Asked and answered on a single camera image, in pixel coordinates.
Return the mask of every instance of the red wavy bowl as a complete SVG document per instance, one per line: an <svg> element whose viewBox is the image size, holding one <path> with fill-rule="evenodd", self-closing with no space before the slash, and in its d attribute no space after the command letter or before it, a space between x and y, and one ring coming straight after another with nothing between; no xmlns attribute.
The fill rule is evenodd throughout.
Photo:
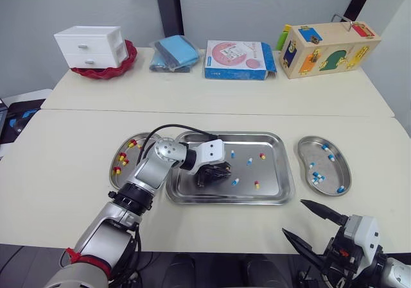
<svg viewBox="0 0 411 288"><path fill-rule="evenodd" d="M94 78L96 80L108 80L115 76L120 76L127 70L129 70L136 60L137 49L133 46L133 42L125 40L126 48L128 52L128 58L124 59L118 68L106 68L106 69L84 69L84 68L71 68L75 73L81 74L86 78Z"/></svg>

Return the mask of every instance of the white cabinet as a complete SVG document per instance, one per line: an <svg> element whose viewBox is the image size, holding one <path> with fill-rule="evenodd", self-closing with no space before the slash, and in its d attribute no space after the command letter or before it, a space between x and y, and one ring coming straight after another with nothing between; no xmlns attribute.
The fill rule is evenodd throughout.
<svg viewBox="0 0 411 288"><path fill-rule="evenodd" d="M128 57L117 26L73 26L54 37L70 68L117 68Z"/></svg>

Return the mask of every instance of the wooden shape sorter box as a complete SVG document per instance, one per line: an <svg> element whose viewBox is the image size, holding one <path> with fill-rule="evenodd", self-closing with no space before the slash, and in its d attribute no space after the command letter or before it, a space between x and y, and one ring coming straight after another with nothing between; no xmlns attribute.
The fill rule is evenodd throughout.
<svg viewBox="0 0 411 288"><path fill-rule="evenodd" d="M291 26L280 63L288 78L356 69L381 38L364 22Z"/></svg>

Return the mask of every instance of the white wall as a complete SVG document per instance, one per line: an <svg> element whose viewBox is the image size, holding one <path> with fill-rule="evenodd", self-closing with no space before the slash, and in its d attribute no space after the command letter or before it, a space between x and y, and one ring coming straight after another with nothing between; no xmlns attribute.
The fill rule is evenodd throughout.
<svg viewBox="0 0 411 288"><path fill-rule="evenodd" d="M264 41L275 47L284 24L329 22L351 0L180 0L184 34L207 40Z"/></svg>
<svg viewBox="0 0 411 288"><path fill-rule="evenodd" d="M388 6L393 3L398 4L394 13ZM367 0L358 20L383 30L381 43L362 67L411 136L410 9L411 0Z"/></svg>
<svg viewBox="0 0 411 288"><path fill-rule="evenodd" d="M0 97L53 88L68 70L53 34L121 26L135 46L164 37L157 0L0 0Z"/></svg>

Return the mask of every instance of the pink and blue box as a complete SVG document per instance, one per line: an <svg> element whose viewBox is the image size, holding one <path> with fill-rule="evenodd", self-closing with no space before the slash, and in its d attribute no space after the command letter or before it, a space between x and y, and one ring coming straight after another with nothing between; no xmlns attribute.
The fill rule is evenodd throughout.
<svg viewBox="0 0 411 288"><path fill-rule="evenodd" d="M209 40L205 54L206 78L264 80L277 72L271 47L264 42Z"/></svg>

